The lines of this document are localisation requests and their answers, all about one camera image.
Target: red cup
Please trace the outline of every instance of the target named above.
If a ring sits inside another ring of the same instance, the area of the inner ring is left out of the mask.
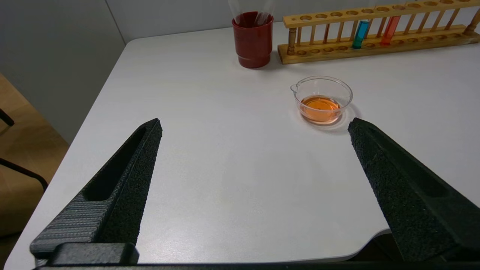
[[[239,26],[232,20],[239,63],[246,68],[263,67],[270,62],[273,16],[269,15],[267,23],[262,26],[248,27],[253,26],[257,14],[256,11],[243,14],[244,22],[241,25],[247,27]]]

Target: black metal chair leg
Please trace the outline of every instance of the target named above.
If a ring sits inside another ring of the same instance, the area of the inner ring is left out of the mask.
[[[18,166],[18,165],[15,164],[15,163],[11,163],[11,162],[8,161],[8,160],[4,160],[4,159],[2,159],[2,158],[0,158],[0,165],[3,165],[3,166],[5,166],[5,167],[7,167],[7,168],[10,168],[10,169],[14,170],[14,171],[17,171],[17,172],[19,172],[19,173],[23,173],[23,174],[25,174],[25,175],[27,175],[27,176],[30,176],[30,177],[32,177],[32,178],[37,179],[37,180],[40,182],[40,184],[42,184],[43,192],[45,192],[45,191],[47,190],[48,183],[47,183],[47,181],[46,181],[43,177],[41,177],[40,175],[38,175],[38,174],[36,174],[36,173],[34,173],[34,172],[32,172],[32,171],[29,171],[29,170],[25,169],[24,167],[20,167],[20,166]]]
[[[2,119],[7,125],[13,126],[15,124],[15,121],[8,116],[2,109],[0,109],[0,119]]]

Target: table surface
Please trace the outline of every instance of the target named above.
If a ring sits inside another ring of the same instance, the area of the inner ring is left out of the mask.
[[[468,24],[475,11],[462,10],[457,22]],[[402,18],[399,29],[405,24]],[[350,29],[346,24],[344,34]],[[275,23],[273,44],[287,36]],[[479,48],[292,65],[281,65],[274,49],[267,66],[250,70],[237,62],[231,28],[134,40],[5,269],[33,268],[31,241],[153,118],[164,131],[138,237],[142,263],[341,260],[357,253],[388,225],[346,131],[354,116],[480,206]],[[306,123],[289,90],[313,75],[353,89],[351,109],[330,129]]]

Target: blue liquid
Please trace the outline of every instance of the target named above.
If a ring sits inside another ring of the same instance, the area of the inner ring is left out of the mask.
[[[355,35],[355,39],[353,40],[352,48],[361,49],[361,44],[367,34],[367,29],[368,29],[368,21],[360,21],[360,25]]]

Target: wooden floor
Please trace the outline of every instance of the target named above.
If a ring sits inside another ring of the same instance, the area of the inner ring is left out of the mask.
[[[0,120],[0,157],[50,182],[69,145],[2,74],[0,109],[15,121],[9,127]],[[23,228],[41,196],[37,180],[0,165],[0,269],[18,237],[4,236]]]

